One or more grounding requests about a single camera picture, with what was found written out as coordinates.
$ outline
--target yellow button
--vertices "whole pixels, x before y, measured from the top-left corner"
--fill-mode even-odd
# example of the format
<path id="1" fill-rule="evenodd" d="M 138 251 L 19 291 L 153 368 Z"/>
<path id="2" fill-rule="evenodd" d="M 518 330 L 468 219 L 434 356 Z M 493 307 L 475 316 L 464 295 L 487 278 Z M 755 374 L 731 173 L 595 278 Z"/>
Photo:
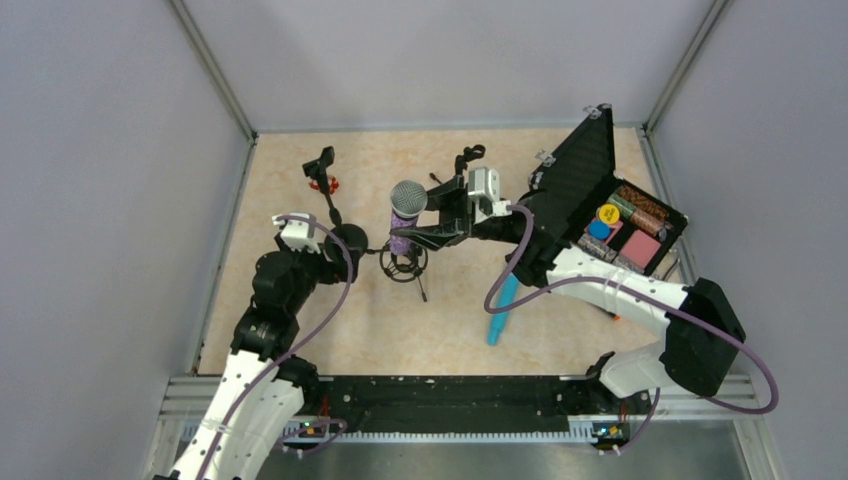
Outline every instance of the yellow button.
<path id="1" fill-rule="evenodd" d="M 598 219 L 607 225 L 612 225 L 613 223 L 618 221 L 618 217 L 621 216 L 621 212 L 618 211 L 618 207 L 611 203 L 604 204 L 598 209 Z"/>

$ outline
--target blue button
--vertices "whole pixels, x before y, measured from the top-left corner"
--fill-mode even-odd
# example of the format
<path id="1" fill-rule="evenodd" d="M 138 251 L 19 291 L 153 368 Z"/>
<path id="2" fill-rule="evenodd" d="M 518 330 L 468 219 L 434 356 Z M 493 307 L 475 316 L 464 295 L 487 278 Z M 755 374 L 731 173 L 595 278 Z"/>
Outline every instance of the blue button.
<path id="1" fill-rule="evenodd" d="M 592 235 L 599 240 L 606 240 L 610 233 L 612 233 L 612 230 L 610 230 L 609 225 L 604 222 L 595 220 L 589 224 L 589 235 Z"/>

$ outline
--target purple microphone handle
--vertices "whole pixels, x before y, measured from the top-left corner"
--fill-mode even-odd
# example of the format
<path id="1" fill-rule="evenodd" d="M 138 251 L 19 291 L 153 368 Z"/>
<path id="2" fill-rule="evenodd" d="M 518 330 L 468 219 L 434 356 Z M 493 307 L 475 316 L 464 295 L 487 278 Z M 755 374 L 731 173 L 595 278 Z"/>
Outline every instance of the purple microphone handle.
<path id="1" fill-rule="evenodd" d="M 392 230 L 396 228 L 414 227 L 418 223 L 418 216 L 412 218 L 400 218 L 395 212 L 392 212 Z M 409 249 L 412 248 L 412 240 L 408 238 L 398 237 L 397 235 L 389 236 L 389 250 L 397 256 L 406 255 Z"/>

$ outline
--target blue tool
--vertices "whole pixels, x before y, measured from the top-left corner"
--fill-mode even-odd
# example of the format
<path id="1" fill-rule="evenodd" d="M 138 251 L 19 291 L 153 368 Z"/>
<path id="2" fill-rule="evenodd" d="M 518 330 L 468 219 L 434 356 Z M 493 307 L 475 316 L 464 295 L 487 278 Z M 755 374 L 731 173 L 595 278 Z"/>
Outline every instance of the blue tool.
<path id="1" fill-rule="evenodd" d="M 498 308 L 505 307 L 515 300 L 515 294 L 518 292 L 518 279 L 515 275 L 510 274 L 501 288 L 501 295 L 498 297 Z M 489 345 L 495 346 L 498 343 L 498 338 L 501 332 L 506 327 L 506 319 L 509 318 L 509 312 L 492 315 L 492 323 L 489 324 Z"/>

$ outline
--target pink sponge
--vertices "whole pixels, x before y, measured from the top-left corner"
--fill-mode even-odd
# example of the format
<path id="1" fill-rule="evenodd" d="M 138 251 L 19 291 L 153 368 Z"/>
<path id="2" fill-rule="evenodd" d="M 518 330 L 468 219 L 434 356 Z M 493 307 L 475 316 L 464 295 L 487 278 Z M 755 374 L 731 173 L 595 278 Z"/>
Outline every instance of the pink sponge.
<path id="1" fill-rule="evenodd" d="M 645 268 L 659 249 L 660 242 L 654 240 L 642 230 L 636 230 L 627 240 L 620 253 L 630 259 L 631 262 Z"/>

